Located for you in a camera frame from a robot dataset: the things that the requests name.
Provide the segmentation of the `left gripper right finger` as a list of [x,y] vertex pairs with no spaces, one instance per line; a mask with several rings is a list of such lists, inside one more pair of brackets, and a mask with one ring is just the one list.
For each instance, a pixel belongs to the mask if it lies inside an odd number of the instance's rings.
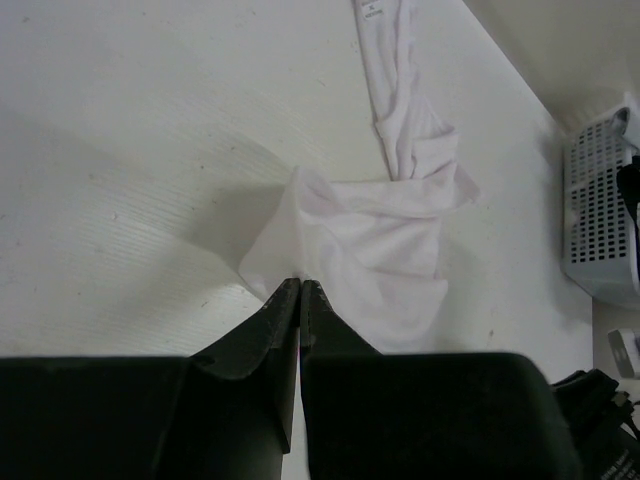
[[301,290],[301,395],[314,479],[578,479],[550,386],[509,352],[382,354]]

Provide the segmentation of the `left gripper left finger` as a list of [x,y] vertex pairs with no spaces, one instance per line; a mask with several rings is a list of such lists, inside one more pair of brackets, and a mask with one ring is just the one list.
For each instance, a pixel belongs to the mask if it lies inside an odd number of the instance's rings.
[[277,479],[291,449],[299,283],[191,356],[1,362],[5,479]]

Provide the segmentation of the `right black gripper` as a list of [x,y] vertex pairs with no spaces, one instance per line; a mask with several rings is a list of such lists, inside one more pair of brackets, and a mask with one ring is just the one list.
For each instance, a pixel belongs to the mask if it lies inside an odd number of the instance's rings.
[[551,389],[569,426],[584,479],[639,477],[638,402],[619,382],[593,369],[577,371]]

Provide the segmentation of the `white tank top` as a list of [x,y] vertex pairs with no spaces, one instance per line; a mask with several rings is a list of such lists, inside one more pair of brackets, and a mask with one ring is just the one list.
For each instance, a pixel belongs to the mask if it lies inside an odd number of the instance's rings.
[[420,351],[448,291],[438,272],[444,217],[476,200],[459,136],[424,95],[411,1],[358,1],[359,43],[389,178],[332,182],[295,169],[240,262],[253,292],[287,278],[320,283],[335,312],[375,349]]

